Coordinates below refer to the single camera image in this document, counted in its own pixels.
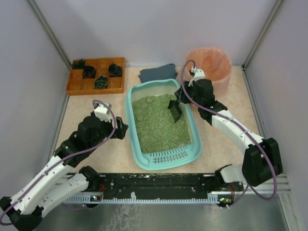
beige floor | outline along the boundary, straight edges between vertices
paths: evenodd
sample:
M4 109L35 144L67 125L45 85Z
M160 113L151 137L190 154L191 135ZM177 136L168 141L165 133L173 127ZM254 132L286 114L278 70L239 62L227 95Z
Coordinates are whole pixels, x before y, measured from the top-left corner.
M63 125L61 127L57 147L77 129L78 124L93 110L92 100L98 99L112 104L116 116L121 116L126 123L124 100L129 88L140 84L138 74L146 67L126 68L126 82L124 94L71 96L68 101ZM225 104L241 123L258 133L257 124L249 100L247 89L239 66L232 67L232 75L225 96L218 98ZM164 173L210 173L227 164L238 164L243 161L243 155L229 138L216 128L211 127L203 119L194 106L191 107L203 142L203 152L194 162L162 171ZM124 140L110 140L93 152L76 168L78 171L83 166L92 166L98 172L115 173L145 173L149 172L140 168L132 154L128 135Z

pink trash bin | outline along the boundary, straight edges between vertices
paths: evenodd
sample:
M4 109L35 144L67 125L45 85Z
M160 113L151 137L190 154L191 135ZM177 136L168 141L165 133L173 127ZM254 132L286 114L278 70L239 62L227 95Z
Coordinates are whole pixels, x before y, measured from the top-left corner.
M187 55L185 62L189 59L195 60L196 67L201 68L205 73L205 78L212 81L216 97L227 93L232 64L223 50L213 47L199 48ZM190 62L186 67L187 71L192 66Z

litter box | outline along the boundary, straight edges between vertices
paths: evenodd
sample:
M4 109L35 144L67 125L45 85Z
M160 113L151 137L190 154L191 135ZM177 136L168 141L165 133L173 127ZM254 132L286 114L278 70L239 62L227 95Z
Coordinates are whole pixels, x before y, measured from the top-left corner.
M128 134L132 152L136 163L145 170L163 170L178 167L196 160L202 152L200 134L189 105L182 105L183 115L186 118L191 143L179 148L155 152L143 153L140 148L132 103L147 96L174 94L180 85L174 79L155 80L133 86L128 91L125 101L126 117L128 122Z

gray cloth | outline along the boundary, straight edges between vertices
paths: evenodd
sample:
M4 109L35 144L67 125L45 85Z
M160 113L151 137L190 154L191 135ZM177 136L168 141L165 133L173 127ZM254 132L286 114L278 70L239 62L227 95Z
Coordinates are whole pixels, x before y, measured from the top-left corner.
M175 79L178 73L174 64L167 64L157 68L143 69L140 71L140 81L145 83L152 80Z

black litter scoop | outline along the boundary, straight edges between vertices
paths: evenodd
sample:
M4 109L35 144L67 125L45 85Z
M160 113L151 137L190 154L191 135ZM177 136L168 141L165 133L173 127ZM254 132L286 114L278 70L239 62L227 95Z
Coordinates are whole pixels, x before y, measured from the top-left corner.
M174 123L176 123L182 116L182 110L180 109L180 103L176 100L170 100L168 109L173 116Z

